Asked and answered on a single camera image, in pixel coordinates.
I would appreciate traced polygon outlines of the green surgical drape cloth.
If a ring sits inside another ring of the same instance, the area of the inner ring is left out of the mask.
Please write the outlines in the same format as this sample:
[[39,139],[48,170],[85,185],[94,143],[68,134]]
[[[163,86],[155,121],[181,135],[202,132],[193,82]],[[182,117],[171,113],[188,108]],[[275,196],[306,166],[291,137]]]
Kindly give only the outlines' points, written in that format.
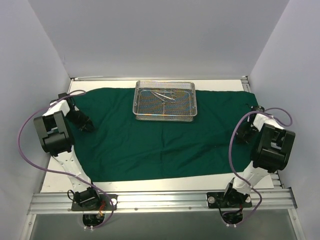
[[[143,121],[133,114],[132,88],[99,88],[75,97],[95,131],[73,127],[75,153],[93,182],[118,182],[230,173],[232,132],[257,105],[245,91],[197,91],[197,116],[191,122]],[[242,172],[251,144],[232,146],[232,163]]]

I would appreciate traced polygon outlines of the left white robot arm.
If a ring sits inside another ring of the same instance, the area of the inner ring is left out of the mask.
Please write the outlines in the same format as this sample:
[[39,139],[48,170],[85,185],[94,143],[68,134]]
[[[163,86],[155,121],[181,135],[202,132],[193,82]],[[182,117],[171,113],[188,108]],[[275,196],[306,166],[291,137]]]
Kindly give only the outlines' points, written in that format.
[[95,210],[100,206],[101,197],[76,156],[75,138],[68,122],[85,133],[95,130],[91,119],[76,107],[73,97],[66,92],[59,94],[58,99],[50,102],[48,110],[33,120],[42,149],[61,165],[71,182],[68,198],[81,207]]

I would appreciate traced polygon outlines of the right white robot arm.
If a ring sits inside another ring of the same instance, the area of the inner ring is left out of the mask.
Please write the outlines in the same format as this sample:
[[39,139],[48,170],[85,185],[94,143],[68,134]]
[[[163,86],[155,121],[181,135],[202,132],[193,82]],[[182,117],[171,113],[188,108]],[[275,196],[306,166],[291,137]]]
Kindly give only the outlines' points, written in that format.
[[[240,206],[248,201],[251,191],[266,176],[282,171],[288,165],[296,139],[296,133],[286,129],[292,125],[281,122],[260,106],[251,106],[236,124],[228,147],[228,161],[235,177],[222,193],[223,203],[227,206]],[[249,156],[249,164],[242,174],[237,173],[232,161],[234,141],[248,144],[256,137]]]

